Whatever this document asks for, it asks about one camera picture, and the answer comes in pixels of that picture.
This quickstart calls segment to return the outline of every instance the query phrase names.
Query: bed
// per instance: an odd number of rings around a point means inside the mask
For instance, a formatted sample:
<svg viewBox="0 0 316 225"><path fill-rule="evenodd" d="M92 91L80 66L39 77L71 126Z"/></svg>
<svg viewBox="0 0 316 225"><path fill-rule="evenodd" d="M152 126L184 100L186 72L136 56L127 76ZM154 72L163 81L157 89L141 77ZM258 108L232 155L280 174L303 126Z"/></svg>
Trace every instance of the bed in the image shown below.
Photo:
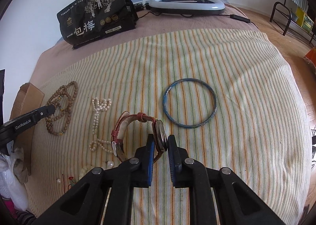
<svg viewBox="0 0 316 225"><path fill-rule="evenodd" d="M224 14L244 16L225 5ZM219 100L215 117L190 130L170 123L161 102L168 85L188 77L207 82ZM76 50L65 41L56 44L42 53L30 82L45 93L44 105L58 87L72 80L79 91L66 133L52 136L44 121L35 127L32 175L26 184L35 215L67 190L68 177L78 181L82 168L106 168L109 160L119 165L112 154L88 147L91 100L98 97L113 101L101 115L100 138L110 139L123 111L159 118L190 157L209 168L232 168L286 224L298 223L311 170L306 108L289 64L254 25L228 17L149 14L135 30ZM199 101L184 101L191 98ZM203 88L184 84L168 106L181 122L193 123L207 116L209 103ZM54 127L62 124L59 120ZM130 127L125 137L128 157L151 132L148 124ZM189 224L187 191L172 188L167 164L164 155L154 166L152 186L135 189L132 224ZM56 183L58 178L63 182Z"/></svg>

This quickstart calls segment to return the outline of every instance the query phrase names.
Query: black pouch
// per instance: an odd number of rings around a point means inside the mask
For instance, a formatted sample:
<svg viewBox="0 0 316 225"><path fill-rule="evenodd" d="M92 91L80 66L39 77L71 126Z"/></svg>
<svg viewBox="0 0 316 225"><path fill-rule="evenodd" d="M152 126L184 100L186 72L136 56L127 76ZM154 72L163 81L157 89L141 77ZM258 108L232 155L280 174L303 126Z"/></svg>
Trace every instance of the black pouch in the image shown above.
<svg viewBox="0 0 316 225"><path fill-rule="evenodd" d="M57 13L61 35L76 47L135 29L131 0L76 0Z"/></svg>

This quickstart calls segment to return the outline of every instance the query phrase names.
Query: cardboard box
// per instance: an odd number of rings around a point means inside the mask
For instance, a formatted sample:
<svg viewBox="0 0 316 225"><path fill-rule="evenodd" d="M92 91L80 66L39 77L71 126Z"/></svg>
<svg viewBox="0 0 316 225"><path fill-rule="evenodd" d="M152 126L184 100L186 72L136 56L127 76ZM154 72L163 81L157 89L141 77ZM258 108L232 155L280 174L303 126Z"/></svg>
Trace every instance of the cardboard box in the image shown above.
<svg viewBox="0 0 316 225"><path fill-rule="evenodd" d="M16 95L10 119L31 112L41 107L45 94L30 82L23 84ZM14 140L13 148L22 147L24 150L24 165L31 174L31 150L35 126L27 129Z"/></svg>

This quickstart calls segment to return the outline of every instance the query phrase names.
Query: silver bolt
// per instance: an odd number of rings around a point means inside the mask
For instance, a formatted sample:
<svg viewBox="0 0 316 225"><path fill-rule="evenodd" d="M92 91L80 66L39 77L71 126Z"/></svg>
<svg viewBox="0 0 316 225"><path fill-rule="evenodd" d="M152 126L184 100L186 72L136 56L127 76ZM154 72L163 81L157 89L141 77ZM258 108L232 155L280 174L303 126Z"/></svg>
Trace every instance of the silver bolt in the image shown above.
<svg viewBox="0 0 316 225"><path fill-rule="evenodd" d="M130 159L130 163L131 163L131 164L137 164L137 163L139 163L139 159L138 159L137 157L132 157L132 158Z"/></svg>
<svg viewBox="0 0 316 225"><path fill-rule="evenodd" d="M101 167L95 167L92 169L92 173L93 174L100 174L102 172L102 168Z"/></svg>
<svg viewBox="0 0 316 225"><path fill-rule="evenodd" d="M186 159L184 160L184 162L185 162L186 164L194 164L194 160L193 160L192 158L186 158Z"/></svg>
<svg viewBox="0 0 316 225"><path fill-rule="evenodd" d="M230 174L231 172L232 172L232 170L229 169L229 168L227 168L227 167L224 167L224 168L222 169L222 173L224 173L224 174L226 174L226 175Z"/></svg>

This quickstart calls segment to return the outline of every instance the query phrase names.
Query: blue ring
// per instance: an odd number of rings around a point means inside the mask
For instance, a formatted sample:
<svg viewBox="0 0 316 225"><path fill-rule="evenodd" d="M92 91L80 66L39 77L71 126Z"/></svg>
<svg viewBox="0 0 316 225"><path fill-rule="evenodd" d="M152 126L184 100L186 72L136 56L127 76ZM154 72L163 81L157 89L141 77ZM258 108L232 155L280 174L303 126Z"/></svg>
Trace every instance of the blue ring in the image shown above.
<svg viewBox="0 0 316 225"><path fill-rule="evenodd" d="M178 83L181 83L181 82L197 82L197 83L200 83L202 85L204 85L206 88L208 88L208 90L212 93L213 97L214 97L214 101L215 101L215 104L214 104L214 110L213 112L211 113L211 115L209 116L209 118L207 118L204 122L200 123L200 124L197 124L197 125L185 125L185 124L180 124L178 122L176 122L172 117L171 115L168 113L167 111L167 108L166 108L166 101L167 101L167 94L168 92L171 90L172 87L176 86ZM211 118L215 115L215 112L217 110L217 97L216 97L216 94L214 92L214 90L211 88L210 85L206 84L205 82L201 81L201 80L198 80L198 79L194 79L194 78L185 78L185 79L180 79L176 82L174 82L173 84L171 84L168 89L165 91L165 94L163 95L163 98L162 98L162 104L163 104L163 111L164 113L167 115L168 119L173 122L174 124L180 126L180 127L183 127L183 128L186 128L186 129L193 129L193 128L198 128L200 126L203 126L204 124L206 124L209 120L211 120Z"/></svg>

